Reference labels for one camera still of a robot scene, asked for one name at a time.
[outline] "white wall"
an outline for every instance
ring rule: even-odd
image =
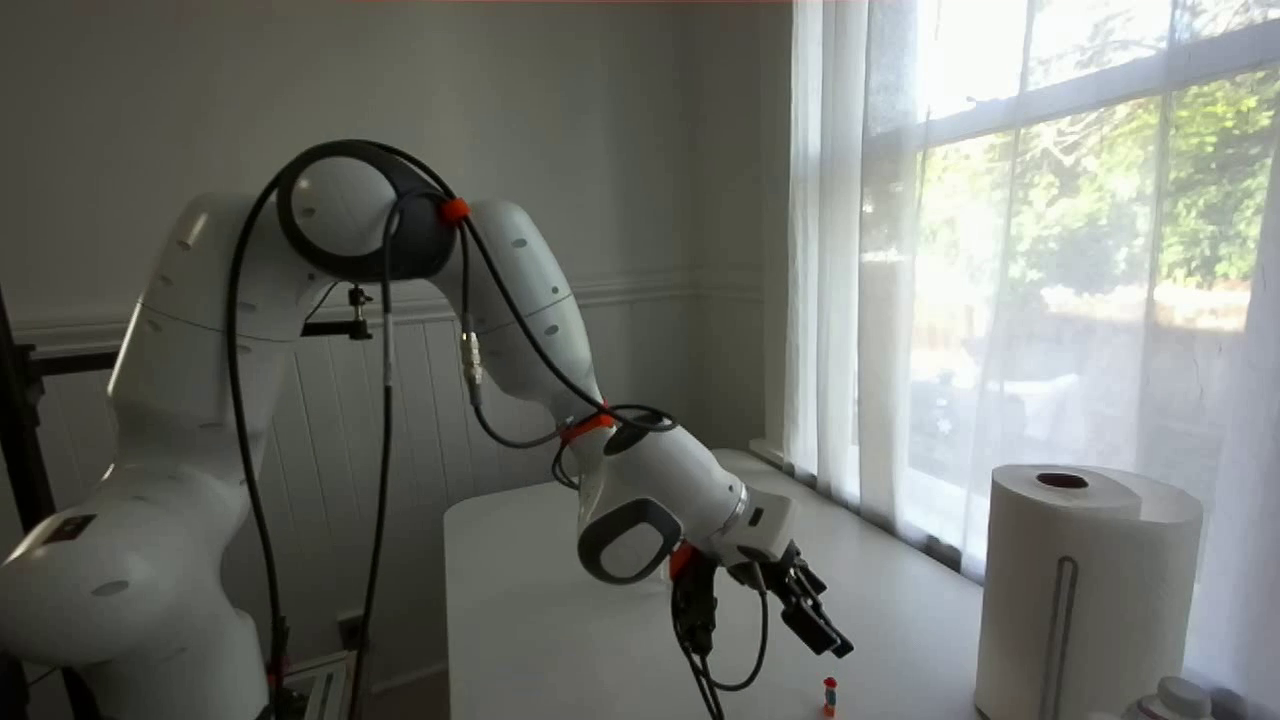
[[[758,436],[758,272],[774,237],[779,9],[8,6],[0,12],[0,290],[22,342],[114,336],[192,194],[256,194],[310,141],[380,136],[460,194],[531,209],[617,401],[717,444]],[[431,294],[399,318],[393,537],[377,685],[444,664],[438,515],[542,480],[486,444]],[[53,381],[61,500],[110,447],[105,376]],[[303,342],[265,471],[294,657],[358,603],[377,344]],[[496,418],[535,427],[531,407]],[[0,494],[0,540],[14,540]],[[224,564],[265,610],[251,534]]]

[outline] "white cylinder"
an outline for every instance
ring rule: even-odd
[[[993,480],[975,708],[1120,713],[1185,667],[1201,503],[1168,483],[1009,464]]]

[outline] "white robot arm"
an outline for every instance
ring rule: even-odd
[[[801,611],[788,626],[817,654],[848,654],[813,599],[819,584],[801,584],[788,503],[750,496],[668,418],[604,406],[535,224],[516,206],[469,209],[418,161],[364,141],[294,158],[256,206],[209,196],[183,214],[108,384],[114,464],[0,564],[5,654],[82,667],[118,720],[265,715],[256,627],[228,603],[220,556],[246,515],[243,456],[260,464],[289,351],[331,280],[431,280],[465,324],[469,376],[482,359],[505,392],[552,413],[592,576],[630,584],[674,546],[769,564],[757,581]]]

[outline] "white table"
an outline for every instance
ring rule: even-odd
[[[969,720],[981,589],[738,453],[746,483],[796,496],[796,540],[826,581],[822,611],[855,644],[813,657],[771,603],[758,682],[722,692],[729,720],[817,720],[841,682],[841,720]],[[672,641],[664,567],[611,589],[575,564],[575,496],[558,483],[465,500],[444,515],[451,720],[705,720]],[[757,591],[718,571],[711,674],[757,657]]]

